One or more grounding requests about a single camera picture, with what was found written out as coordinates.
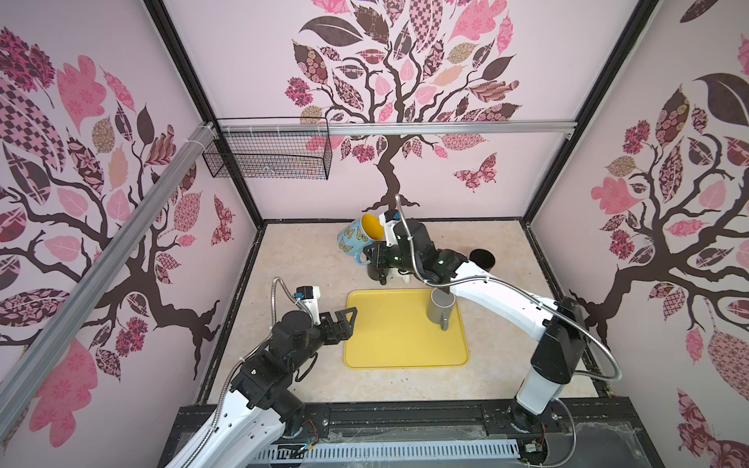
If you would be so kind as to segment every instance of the wall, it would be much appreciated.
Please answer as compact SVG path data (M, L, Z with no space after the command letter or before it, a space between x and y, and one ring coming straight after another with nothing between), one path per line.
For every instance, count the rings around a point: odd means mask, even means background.
M9 4L0 26L4 377L200 120L139 1ZM155 466L177 409L194 402L253 235L231 182L200 159L2 441L0 464Z
M663 4L533 227L666 466L746 467L749 4L691 3Z
M574 119L636 4L167 3L218 116L331 124ZM337 138L329 180L248 184L267 218L350 218L397 192L412 216L522 216L560 139Z

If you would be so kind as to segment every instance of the black wire basket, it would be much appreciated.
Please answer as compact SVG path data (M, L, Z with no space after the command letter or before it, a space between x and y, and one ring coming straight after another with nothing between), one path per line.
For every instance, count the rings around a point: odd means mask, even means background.
M222 124L222 139L203 153L211 175L230 177L226 158L234 158L243 177L325 179L333 149L326 118L232 118Z

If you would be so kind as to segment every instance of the black cup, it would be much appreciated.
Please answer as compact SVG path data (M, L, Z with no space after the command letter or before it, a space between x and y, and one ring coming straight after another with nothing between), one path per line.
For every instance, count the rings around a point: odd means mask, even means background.
M473 263L479 265L479 268L482 270L491 271L491 269L496 264L496 260L494 260L494 256L489 252L488 250L484 249L475 249L472 250L470 255L468 255L468 259L471 260Z

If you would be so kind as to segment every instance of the metal frame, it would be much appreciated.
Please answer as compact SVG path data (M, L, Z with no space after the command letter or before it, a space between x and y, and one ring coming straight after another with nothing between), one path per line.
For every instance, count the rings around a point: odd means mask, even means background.
M0 386L0 438L13 427L47 375L58 364L83 322L166 205L171 193L177 189L182 177L214 136L210 123L203 123L192 133L189 140L194 143L182 145L133 215L10 370Z

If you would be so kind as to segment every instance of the floor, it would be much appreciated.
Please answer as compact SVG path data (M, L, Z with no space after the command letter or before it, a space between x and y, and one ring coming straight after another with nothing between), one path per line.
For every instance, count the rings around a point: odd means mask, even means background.
M237 320L231 331L209 403L216 403L231 367L268 334L270 283L280 276L290 290L318 285L320 312L345 309L346 298L357 289L418 288L411 280L390 279L381 286L365 267L356 265L336 245L345 224L268 225ZM437 248L467 255L482 248L494 253L492 274L527 291L550 297L525 233L516 221L427 222ZM278 294L279 319L291 310L283 292ZM351 369L343 362L343 343L323 346L313 371L291 391L302 401L407 401L512 398L530 366L536 342L507 320L469 300L458 298L469 362L461 367L409 369ZM562 397L597 396L588 377L575 377Z

